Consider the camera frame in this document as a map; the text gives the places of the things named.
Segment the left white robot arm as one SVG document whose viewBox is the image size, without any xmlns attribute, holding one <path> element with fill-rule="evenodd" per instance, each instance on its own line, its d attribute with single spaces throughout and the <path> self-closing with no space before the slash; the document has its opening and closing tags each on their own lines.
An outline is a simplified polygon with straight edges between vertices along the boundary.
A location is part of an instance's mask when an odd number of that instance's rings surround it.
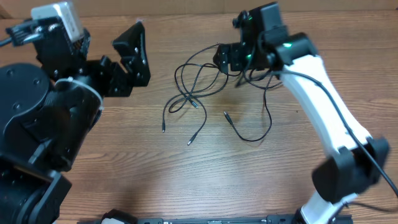
<svg viewBox="0 0 398 224">
<path fill-rule="evenodd" d="M 56 17 L 7 33 L 16 46 L 33 43 L 39 65 L 1 68 L 1 222 L 53 223 L 72 186 L 64 173 L 100 119 L 104 99 L 149 84 L 145 28 L 137 22 L 113 40 L 119 62 L 88 60 L 89 32 L 71 40 Z"/>
</svg>

